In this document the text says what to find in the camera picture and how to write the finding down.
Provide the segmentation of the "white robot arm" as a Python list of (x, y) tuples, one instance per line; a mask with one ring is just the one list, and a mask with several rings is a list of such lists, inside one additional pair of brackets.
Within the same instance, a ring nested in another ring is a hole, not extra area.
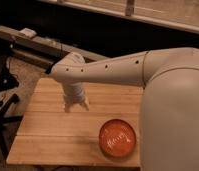
[(91, 63), (71, 52), (49, 75), (71, 101), (84, 97), (83, 82), (142, 87), (142, 171), (199, 171), (199, 49), (149, 50)]

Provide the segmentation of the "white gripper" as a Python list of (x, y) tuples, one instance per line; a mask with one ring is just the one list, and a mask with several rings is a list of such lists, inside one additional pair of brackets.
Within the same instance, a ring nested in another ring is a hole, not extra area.
[(87, 111), (89, 111), (89, 102), (85, 99), (85, 91), (83, 89), (82, 83), (73, 83), (73, 84), (63, 84), (64, 91), (64, 111), (69, 113), (72, 107), (72, 104), (81, 103), (80, 105)]

